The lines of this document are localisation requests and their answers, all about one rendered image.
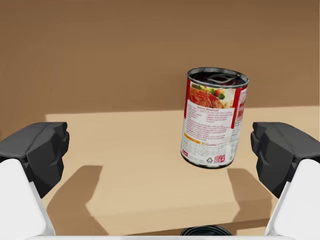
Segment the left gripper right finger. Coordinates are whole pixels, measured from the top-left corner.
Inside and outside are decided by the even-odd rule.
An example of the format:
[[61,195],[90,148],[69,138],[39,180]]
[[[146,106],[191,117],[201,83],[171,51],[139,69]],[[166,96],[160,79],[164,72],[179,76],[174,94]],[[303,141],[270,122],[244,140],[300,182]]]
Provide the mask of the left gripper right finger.
[[320,141],[282,122],[254,122],[259,181],[277,203],[266,236],[320,237]]

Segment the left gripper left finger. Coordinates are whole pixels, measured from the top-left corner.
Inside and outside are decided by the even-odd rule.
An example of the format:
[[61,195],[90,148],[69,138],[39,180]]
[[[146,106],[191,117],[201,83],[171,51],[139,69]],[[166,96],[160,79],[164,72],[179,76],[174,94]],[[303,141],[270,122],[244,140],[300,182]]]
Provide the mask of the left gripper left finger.
[[42,198],[62,178],[66,122],[37,122],[0,141],[0,237],[54,236]]

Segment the dark flat can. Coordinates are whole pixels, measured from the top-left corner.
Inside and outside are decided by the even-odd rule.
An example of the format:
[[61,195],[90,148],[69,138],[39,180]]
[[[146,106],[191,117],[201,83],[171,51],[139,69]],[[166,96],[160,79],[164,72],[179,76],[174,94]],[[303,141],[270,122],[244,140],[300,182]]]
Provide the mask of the dark flat can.
[[204,225],[184,228],[181,236],[232,236],[232,234],[222,226]]

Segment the red and white can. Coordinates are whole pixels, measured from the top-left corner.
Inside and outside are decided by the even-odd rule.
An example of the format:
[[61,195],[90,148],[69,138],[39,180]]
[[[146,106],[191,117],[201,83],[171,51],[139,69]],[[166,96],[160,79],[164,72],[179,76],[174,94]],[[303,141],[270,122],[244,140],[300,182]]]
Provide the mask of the red and white can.
[[187,72],[180,153],[188,163],[220,169],[235,159],[249,78],[234,70],[197,67]]

